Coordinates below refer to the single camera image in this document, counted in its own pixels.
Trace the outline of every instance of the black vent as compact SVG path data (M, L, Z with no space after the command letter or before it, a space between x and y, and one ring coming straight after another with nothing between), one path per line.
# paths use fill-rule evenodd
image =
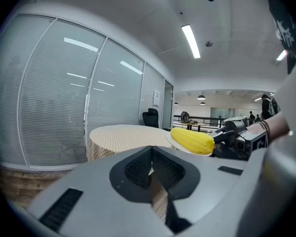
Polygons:
M126 165L125 176L133 184L147 189L151 184L151 177L148 175L150 170L150 151L147 151Z
M51 230L58 232L82 193L82 191L75 189L67 189L39 221Z
M157 151L154 152L153 169L156 170L158 178L166 190L175 186L185 175L185 170L181 165Z

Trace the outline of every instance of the table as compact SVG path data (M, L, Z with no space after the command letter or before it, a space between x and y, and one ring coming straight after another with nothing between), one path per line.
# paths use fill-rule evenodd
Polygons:
M144 146L172 148L167 131L142 125L108 125L94 129L89 136L88 161Z

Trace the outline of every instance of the door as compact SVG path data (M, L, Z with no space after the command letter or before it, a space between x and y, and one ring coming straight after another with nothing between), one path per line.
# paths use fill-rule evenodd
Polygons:
M171 127L172 102L173 102L173 87L170 83L165 81L163 116L162 116L162 127L161 128L170 128Z

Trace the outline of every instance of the floor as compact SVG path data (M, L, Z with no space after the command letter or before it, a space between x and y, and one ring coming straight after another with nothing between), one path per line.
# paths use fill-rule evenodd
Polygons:
M69 171L26 172L0 166L0 188L5 197L28 207L32 199Z
M0 166L0 188L5 197L20 206L27 208L32 199L50 184L66 175L69 171L26 172ZM158 217L165 221L167 193L151 174L152 208Z

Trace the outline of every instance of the white wall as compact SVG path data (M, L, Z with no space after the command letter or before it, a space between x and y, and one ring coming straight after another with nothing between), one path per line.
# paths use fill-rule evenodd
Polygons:
M174 73L169 68L167 68L162 63L162 61L156 55L154 55L146 46L144 46L141 42L139 42L137 39L135 39L124 30L119 28L117 25L99 15L96 15L93 12L66 3L46 1L27 4L17 10L16 13L39 14L59 17L61 19L75 21L79 24L92 28L120 42L123 46L127 47L135 54L141 56L144 60L150 63L169 82L171 82L172 84L175 83Z
M190 116L210 117L211 107L216 108L232 108L235 109L236 116L249 116L252 111L255 116L261 114L261 102L251 102L250 99L231 97L231 96L206 96L204 102L206 105L200 105L200 100L187 95L177 95L176 102L178 106L174 106L173 115L181 115L183 111L188 112Z
M276 67L271 61L240 55L217 58L219 62L204 63L201 67L192 63L178 69L176 91L248 89L276 92L287 76L286 60Z

